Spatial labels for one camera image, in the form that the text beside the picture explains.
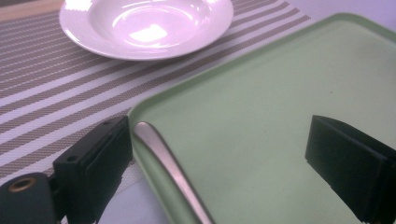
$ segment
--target plastic tray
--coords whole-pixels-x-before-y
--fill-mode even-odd
[[[310,122],[396,148],[396,34],[339,14],[147,99],[153,124],[216,223],[360,223],[304,158]],[[197,222],[156,159],[134,157],[171,223]]]

